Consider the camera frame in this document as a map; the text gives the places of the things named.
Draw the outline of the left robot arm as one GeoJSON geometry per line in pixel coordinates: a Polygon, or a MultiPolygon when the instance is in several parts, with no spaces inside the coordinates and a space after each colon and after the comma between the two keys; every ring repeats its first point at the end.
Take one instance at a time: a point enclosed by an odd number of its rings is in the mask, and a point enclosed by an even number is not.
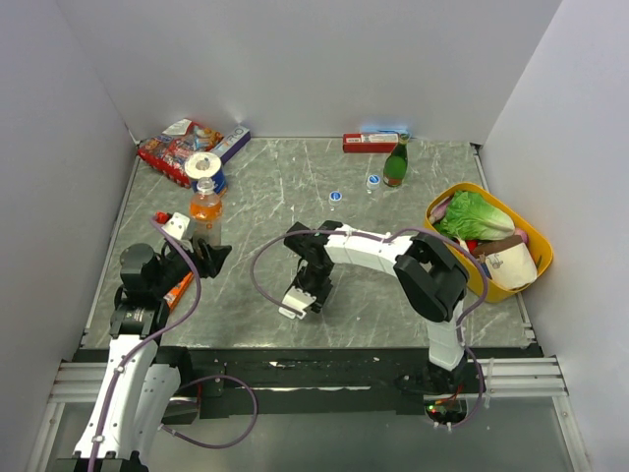
{"type": "Polygon", "coordinates": [[[170,398],[195,382],[185,348],[163,347],[170,308],[166,294],[186,275],[214,278],[229,246],[196,251],[165,242],[161,252],[139,243],[120,256],[119,286],[110,319],[106,370],[86,428],[56,471],[144,471],[170,398]]]}

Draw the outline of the clear plastic bottle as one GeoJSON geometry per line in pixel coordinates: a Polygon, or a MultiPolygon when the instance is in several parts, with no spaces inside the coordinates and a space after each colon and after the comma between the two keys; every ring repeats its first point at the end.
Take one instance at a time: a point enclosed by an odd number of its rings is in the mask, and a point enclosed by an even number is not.
{"type": "Polygon", "coordinates": [[[381,179],[377,174],[372,174],[367,177],[366,189],[369,194],[376,192],[380,187],[381,179]]]}
{"type": "Polygon", "coordinates": [[[328,203],[331,211],[335,211],[339,208],[343,201],[343,195],[340,191],[332,191],[328,196],[328,203]]]}

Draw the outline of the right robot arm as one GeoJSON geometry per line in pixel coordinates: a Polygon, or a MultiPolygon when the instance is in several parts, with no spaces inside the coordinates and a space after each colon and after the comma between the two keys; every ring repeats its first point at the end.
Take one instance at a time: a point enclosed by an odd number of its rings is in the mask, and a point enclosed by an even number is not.
{"type": "Polygon", "coordinates": [[[419,233],[388,241],[383,234],[361,237],[349,225],[326,220],[311,233],[297,222],[284,246],[305,263],[284,294],[279,313],[303,319],[321,311],[332,289],[330,274],[337,265],[370,268],[394,276],[410,306],[426,321],[429,359],[420,374],[426,391],[457,390],[467,362],[457,322],[461,317],[469,274],[446,245],[419,233]]]}

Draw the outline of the orange drink bottle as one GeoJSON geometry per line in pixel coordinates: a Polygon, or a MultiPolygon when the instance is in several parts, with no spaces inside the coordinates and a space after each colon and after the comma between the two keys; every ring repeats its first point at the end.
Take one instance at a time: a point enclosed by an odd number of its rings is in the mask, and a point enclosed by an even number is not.
{"type": "Polygon", "coordinates": [[[209,177],[197,181],[197,190],[190,202],[190,217],[194,223],[194,241],[204,241],[214,247],[221,245],[221,218],[223,205],[214,191],[215,184],[209,177]]]}

